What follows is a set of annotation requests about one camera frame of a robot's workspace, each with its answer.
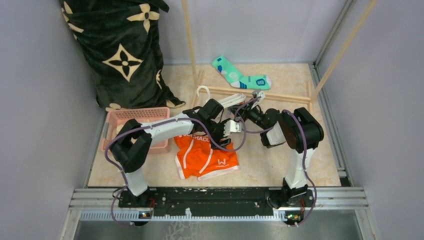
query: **pink basket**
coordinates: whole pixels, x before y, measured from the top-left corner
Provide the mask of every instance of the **pink basket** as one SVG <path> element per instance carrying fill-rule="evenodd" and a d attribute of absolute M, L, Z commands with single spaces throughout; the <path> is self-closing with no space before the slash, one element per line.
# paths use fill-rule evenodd
<path fill-rule="evenodd" d="M 167 119 L 170 117 L 170 109 L 168 107 L 152 107 L 139 109 L 115 110 L 107 114 L 106 123 L 109 124 L 107 135 L 102 139 L 102 149 L 106 150 L 108 144 L 115 137 L 114 132 L 119 125 L 125 124 L 130 119 L 135 119 L 139 123 L 154 122 Z M 149 154 L 163 154 L 169 152 L 168 139 L 158 142 L 149 149 Z"/>

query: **orange underwear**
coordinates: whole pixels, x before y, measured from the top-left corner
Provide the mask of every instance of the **orange underwear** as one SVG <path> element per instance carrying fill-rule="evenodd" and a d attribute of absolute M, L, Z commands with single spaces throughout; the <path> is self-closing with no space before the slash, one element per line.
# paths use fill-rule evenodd
<path fill-rule="evenodd" d="M 237 154 L 212 149 L 207 136 L 182 135 L 174 139 L 179 147 L 175 163 L 181 179 L 195 176 L 202 181 L 240 169 Z M 233 150 L 233 143 L 226 148 Z"/>

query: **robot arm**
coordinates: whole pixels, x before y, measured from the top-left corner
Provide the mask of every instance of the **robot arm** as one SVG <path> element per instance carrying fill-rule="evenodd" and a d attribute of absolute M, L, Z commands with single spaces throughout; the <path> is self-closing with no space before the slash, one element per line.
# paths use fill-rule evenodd
<path fill-rule="evenodd" d="M 237 106 L 229 108 L 235 114 Z M 294 110 L 294 116 L 300 123 L 306 138 L 306 158 L 303 163 L 304 146 L 300 129 L 295 120 L 287 112 L 269 108 L 265 113 L 257 107 L 246 106 L 239 111 L 244 120 L 250 120 L 262 129 L 270 129 L 260 134 L 262 145 L 273 148 L 284 143 L 292 149 L 290 166 L 283 179 L 283 199 L 288 203 L 295 203 L 308 190 L 308 180 L 305 171 L 308 170 L 311 157 L 324 139 L 324 130 L 315 118 L 304 108 Z"/>
<path fill-rule="evenodd" d="M 210 99 L 203 107 L 185 110 L 168 119 L 143 124 L 135 119 L 127 121 L 118 135 L 141 127 L 144 129 L 119 138 L 110 150 L 122 166 L 131 193 L 137 197 L 148 189 L 142 165 L 145 163 L 150 146 L 176 136 L 203 132 L 204 128 L 220 147 L 230 144 L 231 139 L 227 137 L 230 133 L 241 132 L 242 128 L 239 123 L 231 119 L 215 122 L 214 119 L 223 109 L 218 101 Z"/>
<path fill-rule="evenodd" d="M 265 94 L 262 91 L 254 91 L 253 97 L 263 99 Z M 140 124 L 132 119 L 124 125 L 119 135 L 136 128 L 145 127 L 143 130 L 118 139 L 110 148 L 113 156 L 122 166 L 128 181 L 128 189 L 134 196 L 140 196 L 148 189 L 142 165 L 146 160 L 150 146 L 176 136 L 203 132 L 204 128 L 210 133 L 214 142 L 219 143 L 221 147 L 230 144 L 231 139 L 227 137 L 230 133 L 241 132 L 242 128 L 240 123 L 232 119 L 225 119 L 220 122 L 214 121 L 219 113 L 224 110 L 224 106 L 229 106 L 228 98 L 225 98 L 224 102 L 210 99 L 202 107 L 185 110 L 177 116 L 165 120 Z M 294 111 L 307 142 L 307 154 L 303 166 L 304 146 L 302 136 L 297 123 L 288 113 L 273 108 L 267 109 L 263 113 L 257 102 L 246 104 L 243 108 L 240 108 L 240 105 L 235 105 L 228 107 L 228 109 L 233 114 L 238 109 L 237 114 L 242 119 L 251 120 L 263 129 L 272 128 L 260 134 L 261 142 L 265 147 L 272 148 L 287 142 L 292 151 L 289 171 L 283 180 L 283 199 L 289 203 L 296 201 L 299 196 L 304 196 L 308 189 L 304 166 L 307 170 L 314 150 L 324 138 L 324 131 L 320 124 L 304 107 Z M 132 138 L 136 139 L 134 144 L 131 142 Z"/>

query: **sock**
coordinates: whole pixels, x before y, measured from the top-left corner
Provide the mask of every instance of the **sock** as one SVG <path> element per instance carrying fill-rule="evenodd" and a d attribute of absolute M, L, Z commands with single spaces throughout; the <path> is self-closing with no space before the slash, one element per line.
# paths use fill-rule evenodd
<path fill-rule="evenodd" d="M 212 66 L 234 88 L 268 90 L 273 83 L 267 75 L 243 76 L 223 55 L 213 60 Z"/>
<path fill-rule="evenodd" d="M 212 66 L 218 70 L 229 84 L 237 82 L 243 78 L 243 74 L 222 55 L 213 60 Z"/>
<path fill-rule="evenodd" d="M 267 75 L 244 76 L 239 81 L 235 81 L 230 85 L 239 89 L 262 89 L 271 88 L 273 81 Z"/>

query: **gray wall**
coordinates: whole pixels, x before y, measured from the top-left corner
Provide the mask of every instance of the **gray wall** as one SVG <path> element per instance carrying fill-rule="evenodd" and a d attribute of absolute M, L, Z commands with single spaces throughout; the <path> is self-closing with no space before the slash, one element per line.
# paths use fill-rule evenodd
<path fill-rule="evenodd" d="M 57 1 L 0 1 L 0 29 L 0 239 L 57 239 L 101 111 Z"/>
<path fill-rule="evenodd" d="M 181 0 L 161 12 L 165 63 L 190 62 Z M 344 0 L 188 0 L 196 61 L 223 54 L 235 63 L 313 61 Z"/>
<path fill-rule="evenodd" d="M 328 67 L 367 4 L 359 0 Z M 381 0 L 325 85 L 353 179 L 386 239 L 423 239 L 424 1 Z"/>

